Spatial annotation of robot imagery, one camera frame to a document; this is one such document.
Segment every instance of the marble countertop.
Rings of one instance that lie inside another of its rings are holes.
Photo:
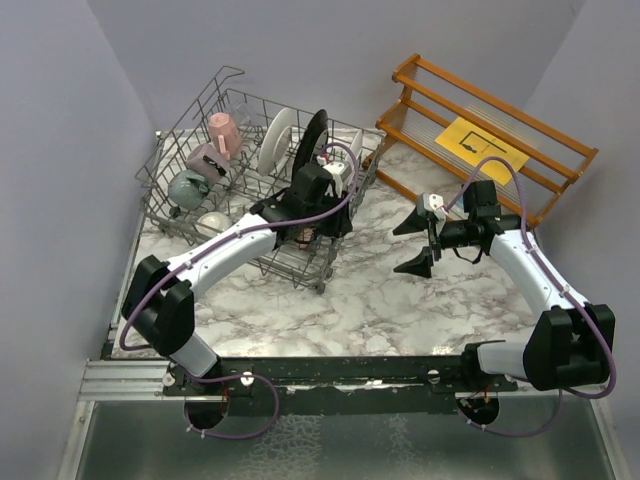
[[[460,188],[456,177],[403,145],[386,152],[380,167],[412,190],[445,200]],[[288,280],[263,277],[245,265],[197,303],[197,333],[222,356],[444,355],[460,353],[469,342],[526,341],[536,319],[491,258],[471,265],[446,251],[431,279],[393,273],[424,245],[421,234],[391,234],[412,208],[376,180],[324,294],[294,289]],[[150,254],[166,259],[190,248],[145,224],[136,263]],[[474,257],[469,250],[461,253]],[[130,333],[128,343],[142,342]],[[155,353],[123,352],[116,342],[113,357],[134,356]]]

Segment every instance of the yellow sign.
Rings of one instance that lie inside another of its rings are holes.
[[[462,117],[456,118],[445,128],[436,138],[436,143],[474,167],[486,157],[496,156],[504,158],[517,172],[529,159],[527,154]],[[509,170],[498,162],[486,163],[481,171],[503,186],[511,180]]]

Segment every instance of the black plate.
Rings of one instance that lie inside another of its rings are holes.
[[[326,145],[329,139],[327,119],[327,111],[324,109],[318,110],[309,122],[309,125],[307,125],[302,140],[300,140],[296,158],[293,161],[291,172],[292,182],[298,170],[311,161],[315,162],[315,156],[320,151],[320,148]]]

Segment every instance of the dishwasher rack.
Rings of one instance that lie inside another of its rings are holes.
[[[244,71],[238,68],[222,67],[174,127],[159,132],[156,151],[136,174],[136,178],[145,188],[141,201],[145,217],[162,233],[179,236],[189,245],[202,243],[219,233],[198,223],[203,214],[221,212],[236,222],[255,202],[275,194],[290,184],[298,143],[313,116],[312,112],[272,102],[233,88],[222,89],[231,78],[243,74]],[[243,112],[246,113],[244,121],[240,124],[244,142],[242,151],[232,160],[231,171],[212,187],[199,208],[190,211],[181,209],[167,195],[169,182],[177,173],[186,169],[185,161],[197,145],[211,141],[207,131],[208,118],[217,112],[229,112],[238,106],[242,106]],[[295,110],[297,117],[292,141],[285,155],[286,162],[280,164],[269,176],[263,177],[256,170],[260,146],[273,118],[285,107]],[[329,119],[328,129],[329,142],[337,141],[347,145],[361,130],[333,119]],[[361,163],[365,163],[366,159],[368,168],[358,172],[358,190],[349,205],[352,217],[362,203],[365,190],[375,180],[375,170],[380,159],[382,136],[375,132],[365,133],[366,141],[363,145]],[[346,154],[341,149],[332,149],[328,154],[332,160],[346,159]],[[342,239],[323,236],[314,238],[304,249],[293,241],[287,242],[250,263],[257,266],[263,275],[271,273],[290,280],[294,288],[310,287],[322,293],[325,281],[333,273],[331,264],[336,259],[341,244]]]

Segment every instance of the wall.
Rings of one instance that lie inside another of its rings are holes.
[[[634,478],[640,478],[640,4],[588,0],[527,105],[601,151],[540,228],[558,270],[617,317],[619,381],[610,397]]]
[[[55,478],[152,125],[82,0],[0,6],[0,471]]]
[[[373,126],[414,52],[523,106],[584,0],[88,0],[159,129],[224,64],[241,89]]]

